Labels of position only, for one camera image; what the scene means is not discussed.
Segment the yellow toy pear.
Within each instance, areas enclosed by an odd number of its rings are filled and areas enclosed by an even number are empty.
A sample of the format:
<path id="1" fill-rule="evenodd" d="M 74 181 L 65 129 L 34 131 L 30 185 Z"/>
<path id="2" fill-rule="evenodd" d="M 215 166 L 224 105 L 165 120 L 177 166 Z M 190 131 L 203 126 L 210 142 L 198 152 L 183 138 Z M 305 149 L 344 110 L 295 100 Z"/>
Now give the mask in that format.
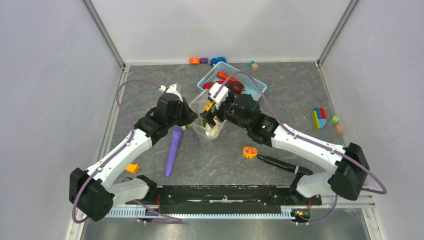
<path id="1" fill-rule="evenodd" d="M 210 112 L 210 111 L 213 111 L 214 110 L 214 103 L 212 103 L 212 102 L 210 102 L 210 103 L 207 103 L 205 106 L 204 106 L 204 108 L 203 108 L 203 112 Z"/>

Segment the clear dotted zip top bag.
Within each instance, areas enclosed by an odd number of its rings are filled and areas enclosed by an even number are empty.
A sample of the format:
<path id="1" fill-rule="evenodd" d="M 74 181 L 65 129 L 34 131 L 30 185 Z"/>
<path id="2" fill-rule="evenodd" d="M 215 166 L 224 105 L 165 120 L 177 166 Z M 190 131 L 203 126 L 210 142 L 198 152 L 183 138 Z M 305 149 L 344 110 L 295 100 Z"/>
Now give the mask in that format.
<path id="1" fill-rule="evenodd" d="M 201 142 L 208 142 L 216 139 L 226 122 L 219 122 L 215 117 L 215 126 L 211 127 L 208 122 L 200 116 L 201 113 L 209 110 L 212 106 L 212 102 L 208 100 L 208 93 L 205 90 L 202 91 L 188 104 L 188 106 L 198 115 L 198 118 L 192 122 L 190 126 L 197 134 L 199 140 Z"/>

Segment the white toy egg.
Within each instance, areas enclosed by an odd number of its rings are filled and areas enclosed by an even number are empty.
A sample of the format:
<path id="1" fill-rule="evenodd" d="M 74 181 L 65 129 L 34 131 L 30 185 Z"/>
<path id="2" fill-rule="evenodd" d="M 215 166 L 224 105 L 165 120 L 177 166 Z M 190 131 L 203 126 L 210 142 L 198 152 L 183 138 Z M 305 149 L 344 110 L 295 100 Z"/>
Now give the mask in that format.
<path id="1" fill-rule="evenodd" d="M 211 127 L 209 124 L 205 125 L 205 134 L 206 138 L 213 140 L 218 137 L 222 130 L 222 127 L 219 124 L 216 124 L 214 127 Z"/>

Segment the dark red toy onion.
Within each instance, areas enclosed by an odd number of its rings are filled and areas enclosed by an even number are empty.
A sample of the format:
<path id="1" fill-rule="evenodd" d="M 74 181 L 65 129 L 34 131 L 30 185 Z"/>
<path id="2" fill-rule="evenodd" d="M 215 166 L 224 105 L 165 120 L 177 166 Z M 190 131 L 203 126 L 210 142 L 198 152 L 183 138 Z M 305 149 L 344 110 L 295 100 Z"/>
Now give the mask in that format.
<path id="1" fill-rule="evenodd" d="M 231 81 L 227 85 L 230 91 L 235 95 L 241 95 L 245 90 L 245 86 L 239 81 Z"/>

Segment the light blue plastic basket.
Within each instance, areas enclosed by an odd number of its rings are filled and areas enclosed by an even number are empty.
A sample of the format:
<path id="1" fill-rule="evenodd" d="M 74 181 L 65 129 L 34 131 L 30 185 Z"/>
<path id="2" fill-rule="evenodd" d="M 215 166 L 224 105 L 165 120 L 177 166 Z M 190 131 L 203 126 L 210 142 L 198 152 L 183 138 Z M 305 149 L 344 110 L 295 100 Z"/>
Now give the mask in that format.
<path id="1" fill-rule="evenodd" d="M 218 73 L 222 72 L 227 75 L 232 74 L 233 72 L 239 71 L 237 68 L 225 63 L 225 62 L 219 62 L 215 66 L 212 67 L 211 70 L 208 71 L 208 73 L 197 83 L 197 88 L 200 92 L 204 90 L 203 86 L 207 83 L 211 82 L 217 82 L 222 81 L 221 78 L 217 76 Z M 264 93 L 268 86 L 263 83 L 262 81 L 258 79 L 254 79 L 256 84 L 252 82 L 252 80 L 246 76 L 245 74 L 237 73 L 233 76 L 236 80 L 240 81 L 244 86 L 243 94 L 250 94 L 252 95 L 252 98 L 254 100 L 259 100 L 262 95 L 260 91 L 258 90 L 258 87 L 260 88 L 261 92 Z"/>

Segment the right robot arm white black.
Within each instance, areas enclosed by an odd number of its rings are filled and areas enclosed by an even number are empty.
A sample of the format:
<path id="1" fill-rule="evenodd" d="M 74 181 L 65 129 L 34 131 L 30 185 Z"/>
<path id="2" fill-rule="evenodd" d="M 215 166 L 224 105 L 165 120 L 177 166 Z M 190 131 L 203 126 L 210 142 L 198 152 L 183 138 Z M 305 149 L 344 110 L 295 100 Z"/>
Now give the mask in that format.
<path id="1" fill-rule="evenodd" d="M 217 101 L 206 94 L 210 109 L 200 116 L 214 128 L 218 123 L 229 122 L 247 131 L 255 143 L 285 150 L 309 160 L 324 172 L 302 176 L 289 189 L 289 199 L 302 204 L 308 198 L 326 193 L 356 201 L 370 170 L 362 148 L 355 143 L 348 146 L 332 144 L 296 131 L 287 124 L 280 125 L 276 118 L 262 113 L 259 103 L 249 94 Z"/>

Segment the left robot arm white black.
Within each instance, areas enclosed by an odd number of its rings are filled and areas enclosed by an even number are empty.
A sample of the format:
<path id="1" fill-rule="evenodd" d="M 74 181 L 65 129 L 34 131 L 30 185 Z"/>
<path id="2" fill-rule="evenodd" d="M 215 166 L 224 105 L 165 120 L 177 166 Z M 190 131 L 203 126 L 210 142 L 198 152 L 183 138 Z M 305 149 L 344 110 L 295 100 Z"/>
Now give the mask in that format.
<path id="1" fill-rule="evenodd" d="M 122 183 L 116 183 L 116 179 L 138 156 L 165 137 L 170 128 L 188 125 L 197 117 L 184 97 L 175 93 L 162 94 L 156 106 L 132 125 L 130 133 L 110 153 L 86 170 L 77 167 L 71 172 L 69 201 L 73 221 L 84 222 L 77 219 L 77 210 L 97 222 L 117 205 L 133 200 L 153 203 L 157 190 L 143 178 Z"/>

